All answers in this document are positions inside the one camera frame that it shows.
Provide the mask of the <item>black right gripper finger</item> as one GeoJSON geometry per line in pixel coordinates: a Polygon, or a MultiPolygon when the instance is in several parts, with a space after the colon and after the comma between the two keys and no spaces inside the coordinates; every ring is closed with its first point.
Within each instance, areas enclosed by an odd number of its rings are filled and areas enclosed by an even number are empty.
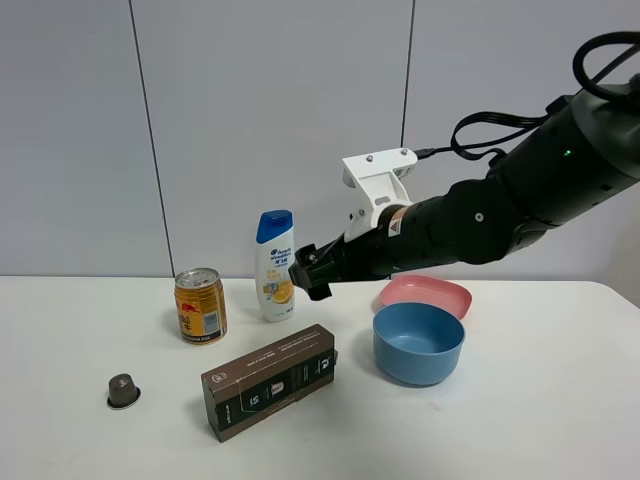
{"type": "Polygon", "coordinates": [[[325,248],[317,248],[309,244],[299,248],[295,253],[296,264],[300,268],[314,268],[321,264],[325,248]]]}

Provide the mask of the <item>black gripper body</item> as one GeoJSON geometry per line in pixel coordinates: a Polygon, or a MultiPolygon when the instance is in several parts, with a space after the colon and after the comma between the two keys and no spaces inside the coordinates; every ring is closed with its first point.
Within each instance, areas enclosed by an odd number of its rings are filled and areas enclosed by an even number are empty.
{"type": "Polygon", "coordinates": [[[386,279],[395,265],[395,241],[374,230],[351,242],[341,235],[319,253],[321,284],[386,279]]]}

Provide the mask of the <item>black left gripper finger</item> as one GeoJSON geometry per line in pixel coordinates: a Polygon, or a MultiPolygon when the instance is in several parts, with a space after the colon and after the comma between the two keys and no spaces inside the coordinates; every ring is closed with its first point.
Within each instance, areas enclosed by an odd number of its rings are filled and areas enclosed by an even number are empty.
{"type": "Polygon", "coordinates": [[[321,301],[332,296],[329,284],[313,280],[306,268],[293,264],[289,268],[289,276],[295,287],[302,289],[311,301],[321,301]]]}

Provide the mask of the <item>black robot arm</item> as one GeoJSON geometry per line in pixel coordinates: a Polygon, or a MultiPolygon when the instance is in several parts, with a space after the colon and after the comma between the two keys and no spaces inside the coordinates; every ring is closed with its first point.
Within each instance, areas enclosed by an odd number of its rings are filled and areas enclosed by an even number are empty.
{"type": "Polygon", "coordinates": [[[581,91],[487,175],[455,183],[415,204],[392,200],[362,210],[362,234],[295,253],[293,284],[314,301],[330,284],[463,262],[482,265],[535,243],[639,181],[639,79],[609,85],[614,101],[581,91]]]}

